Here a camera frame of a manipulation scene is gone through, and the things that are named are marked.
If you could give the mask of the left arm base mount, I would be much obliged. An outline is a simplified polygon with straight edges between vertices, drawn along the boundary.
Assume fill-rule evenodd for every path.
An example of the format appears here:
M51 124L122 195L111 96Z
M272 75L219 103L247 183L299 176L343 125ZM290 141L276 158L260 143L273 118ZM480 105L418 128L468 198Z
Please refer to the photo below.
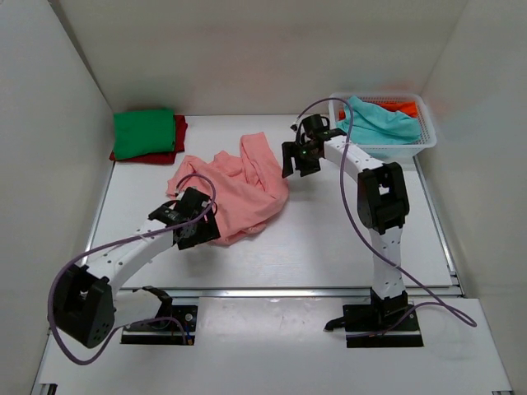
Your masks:
M166 291L144 286L123 295L120 342L135 346L192 346L198 323L198 302L171 297Z

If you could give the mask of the pink t-shirt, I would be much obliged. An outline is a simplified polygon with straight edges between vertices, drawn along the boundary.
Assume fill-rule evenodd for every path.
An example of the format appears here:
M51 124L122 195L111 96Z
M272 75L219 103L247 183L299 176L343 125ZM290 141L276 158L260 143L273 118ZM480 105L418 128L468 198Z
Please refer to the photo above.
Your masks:
M212 194L217 191L215 218L220 238L215 245L229 246L263 231L284 207L289 187L264 133L240 138L240 154L217 153L205 162L185 156L175 175L167 181L166 195L193 187Z

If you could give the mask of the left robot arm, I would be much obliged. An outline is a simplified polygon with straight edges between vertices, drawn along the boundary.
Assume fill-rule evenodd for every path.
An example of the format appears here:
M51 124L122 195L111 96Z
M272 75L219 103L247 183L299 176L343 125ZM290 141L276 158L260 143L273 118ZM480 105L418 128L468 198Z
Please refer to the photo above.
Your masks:
M166 250L188 249L219 236L213 211L181 215L163 208L152 213L135 235L100 246L101 258L67 264L49 292L48 320L54 337L64 332L93 349L121 327L144 322L164 327L172 319L171 297L154 286L123 292L123 285Z

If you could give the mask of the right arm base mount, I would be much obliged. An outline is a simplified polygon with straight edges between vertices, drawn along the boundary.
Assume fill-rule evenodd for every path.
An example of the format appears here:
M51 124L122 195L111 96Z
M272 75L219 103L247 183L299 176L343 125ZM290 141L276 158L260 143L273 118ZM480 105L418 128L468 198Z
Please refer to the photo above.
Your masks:
M329 320L324 330L343 329L348 348L418 348L424 346L415 313L403 291L380 298L373 290L366 304L345 304L343 315Z

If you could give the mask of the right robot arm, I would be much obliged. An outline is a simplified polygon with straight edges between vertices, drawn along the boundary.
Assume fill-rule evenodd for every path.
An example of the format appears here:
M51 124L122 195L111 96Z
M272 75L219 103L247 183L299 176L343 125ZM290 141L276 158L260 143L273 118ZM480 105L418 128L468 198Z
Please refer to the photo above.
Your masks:
M373 326L388 329L408 303L400 271L400 241L409 214L409 201L402 167L378 160L349 142L337 129L320 128L302 133L296 125L293 142L282 144L282 177L298 171L304 177L321 170L325 159L341 166L341 175L357 184L357 214L369 230L373 248L374 280L369 319Z

